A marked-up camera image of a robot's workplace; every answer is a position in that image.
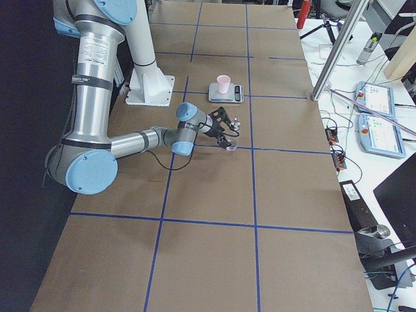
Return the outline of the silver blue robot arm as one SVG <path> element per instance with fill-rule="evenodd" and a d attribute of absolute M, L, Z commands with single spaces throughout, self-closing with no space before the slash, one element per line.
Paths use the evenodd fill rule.
<path fill-rule="evenodd" d="M 79 194 L 97 194 L 114 181 L 117 160 L 159 146 L 188 156 L 197 135 L 216 138 L 228 148 L 225 131 L 231 122 L 224 109 L 210 114 L 185 102 L 177 108 L 175 129 L 155 126 L 109 137 L 107 134 L 117 48 L 127 42 L 133 59 L 128 93 L 131 105 L 167 106 L 174 77 L 158 67 L 143 1 L 55 1 L 56 31 L 79 40 L 73 84 L 74 113 L 70 130 L 45 159 L 47 173 Z"/>

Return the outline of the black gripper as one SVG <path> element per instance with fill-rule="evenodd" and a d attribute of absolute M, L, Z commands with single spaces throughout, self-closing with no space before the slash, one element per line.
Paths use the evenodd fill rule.
<path fill-rule="evenodd" d="M 216 138 L 217 144 L 221 148 L 227 148 L 228 147 L 228 141 L 226 139 L 226 136 L 224 134 L 225 129 L 220 125 L 220 123 L 217 120 L 212 120 L 212 124 L 210 129 L 207 132 L 208 137 Z"/>

